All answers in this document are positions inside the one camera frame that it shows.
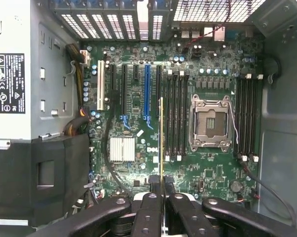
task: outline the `beige pci slot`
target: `beige pci slot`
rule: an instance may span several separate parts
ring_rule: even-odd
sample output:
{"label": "beige pci slot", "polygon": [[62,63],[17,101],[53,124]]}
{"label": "beige pci slot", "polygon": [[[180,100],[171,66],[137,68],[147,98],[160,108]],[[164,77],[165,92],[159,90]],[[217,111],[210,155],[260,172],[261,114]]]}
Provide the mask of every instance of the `beige pci slot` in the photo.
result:
{"label": "beige pci slot", "polygon": [[105,110],[105,62],[98,60],[97,110]]}
{"label": "beige pci slot", "polygon": [[163,132],[163,97],[159,99],[159,160],[160,160],[160,178],[161,178],[161,183],[163,183],[163,171],[164,171],[164,132]]}

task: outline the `motherboard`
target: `motherboard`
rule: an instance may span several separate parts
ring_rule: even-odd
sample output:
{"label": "motherboard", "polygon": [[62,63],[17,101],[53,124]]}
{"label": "motherboard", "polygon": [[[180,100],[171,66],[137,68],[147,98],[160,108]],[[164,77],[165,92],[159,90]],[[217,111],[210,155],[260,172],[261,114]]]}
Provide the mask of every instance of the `motherboard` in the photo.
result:
{"label": "motherboard", "polygon": [[177,192],[198,200],[251,200],[256,184],[236,158],[248,158],[257,174],[263,39],[236,34],[225,42],[186,43],[173,38],[82,46],[91,58],[83,88],[91,116],[91,174],[106,196],[126,195],[101,149],[114,99],[109,160],[132,194],[148,192],[150,175],[162,173],[173,176]]}

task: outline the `green circuit board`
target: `green circuit board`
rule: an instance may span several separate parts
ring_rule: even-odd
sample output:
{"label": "green circuit board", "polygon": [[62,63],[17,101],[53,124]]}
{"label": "green circuit board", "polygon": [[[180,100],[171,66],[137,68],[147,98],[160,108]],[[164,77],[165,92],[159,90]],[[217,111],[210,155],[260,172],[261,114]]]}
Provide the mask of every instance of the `green circuit board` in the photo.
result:
{"label": "green circuit board", "polygon": [[[105,130],[108,118],[109,98],[112,89],[125,91],[125,109],[127,115],[128,129],[121,119],[123,111],[120,103],[115,106],[115,117],[110,130],[109,138],[132,138],[135,143],[134,157],[131,161],[113,161],[114,167],[122,183],[132,191],[132,193],[149,191],[149,176],[159,174],[159,108],[156,91],[157,67],[161,70],[160,96],[163,97],[164,134],[162,136],[164,147],[164,175],[169,174],[174,177],[175,188],[178,192],[190,193],[196,199],[206,197],[220,197],[229,201],[237,200],[236,193],[232,192],[229,184],[237,180],[242,184],[240,194],[246,200],[251,200],[249,193],[251,187],[256,184],[246,177],[245,172],[239,166],[234,152],[235,133],[232,125],[230,113],[228,122],[232,129],[231,145],[224,151],[221,148],[199,147],[192,150],[189,142],[191,100],[194,95],[206,101],[218,101],[225,97],[230,100],[232,113],[235,113],[237,103],[237,74],[258,74],[262,70],[261,62],[256,57],[263,50],[263,40],[261,36],[254,38],[243,38],[237,36],[227,42],[203,41],[198,43],[201,48],[189,50],[183,54],[184,45],[182,40],[173,40],[165,44],[154,43],[120,43],[120,42],[91,42],[83,45],[92,47],[91,65],[97,65],[98,60],[108,61],[108,65],[115,65],[115,77],[112,80],[111,70],[105,70],[105,102],[104,111],[97,111],[97,75],[92,74],[92,68],[85,70],[85,81],[89,84],[88,102],[85,105],[90,111],[95,111],[97,116],[92,116],[89,126],[90,149],[91,149],[91,172],[96,177],[96,188],[106,191],[107,196],[122,196],[123,190],[111,177],[103,160],[101,152],[101,137]],[[184,61],[177,63],[175,56],[183,56]],[[244,58],[253,58],[246,62]],[[122,66],[126,65],[124,72],[126,82],[122,86]],[[137,78],[134,75],[134,65],[138,67]],[[149,127],[144,119],[145,110],[145,65],[150,66],[150,97],[149,97]],[[178,73],[178,83],[174,85],[173,75]],[[184,80],[186,80],[186,92],[183,91]],[[257,90],[255,111],[256,127],[260,126],[260,104],[261,104],[261,83]],[[175,108],[173,116],[179,117],[183,121],[175,120],[174,132],[168,137],[167,119],[169,119],[169,109]],[[255,153],[259,152],[259,129],[255,130]],[[168,149],[166,144],[179,144],[175,152]],[[257,174],[257,163],[249,160],[248,167]]]}

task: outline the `cpu socket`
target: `cpu socket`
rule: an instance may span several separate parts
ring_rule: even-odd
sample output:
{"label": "cpu socket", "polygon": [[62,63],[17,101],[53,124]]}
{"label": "cpu socket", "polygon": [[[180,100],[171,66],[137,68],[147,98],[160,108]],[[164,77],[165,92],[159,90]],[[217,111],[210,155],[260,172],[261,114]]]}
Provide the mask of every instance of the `cpu socket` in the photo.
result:
{"label": "cpu socket", "polygon": [[199,147],[217,147],[227,152],[231,145],[232,121],[230,97],[222,100],[191,99],[189,120],[189,143],[196,152]]}

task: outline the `power supply label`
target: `power supply label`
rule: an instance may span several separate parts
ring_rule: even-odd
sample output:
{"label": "power supply label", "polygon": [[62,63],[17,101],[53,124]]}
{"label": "power supply label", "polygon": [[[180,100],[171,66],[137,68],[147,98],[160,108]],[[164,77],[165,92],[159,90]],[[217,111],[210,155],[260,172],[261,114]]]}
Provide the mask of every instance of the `power supply label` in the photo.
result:
{"label": "power supply label", "polygon": [[25,54],[0,53],[0,114],[25,112]]}

